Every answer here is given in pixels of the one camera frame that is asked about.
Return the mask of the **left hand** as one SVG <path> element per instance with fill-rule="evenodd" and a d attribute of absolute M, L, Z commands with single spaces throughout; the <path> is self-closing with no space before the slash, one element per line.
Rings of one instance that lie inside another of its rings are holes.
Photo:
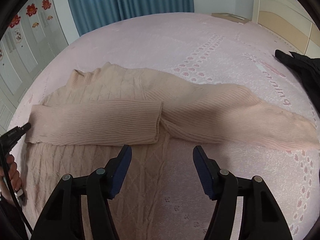
<path fill-rule="evenodd" d="M 20 177 L 20 173 L 17 170 L 17 163 L 15 162 L 15 158 L 12 154 L 8 154 L 6 156 L 6 160 L 7 160 L 7 164 L 9 165 L 9 171 L 8 171 L 9 180 L 7 180 L 7 184 L 10 183 L 14 191 L 17 192 L 22 187 L 22 180 Z M 3 171 L 3 168 L 1 167 L 1 194 L 4 197 L 4 199 L 6 199 L 9 202 L 9 204 L 15 205 L 11 197 L 10 191 L 8 190 L 8 187 L 3 180 L 4 176 L 5 176 L 4 171 Z"/>

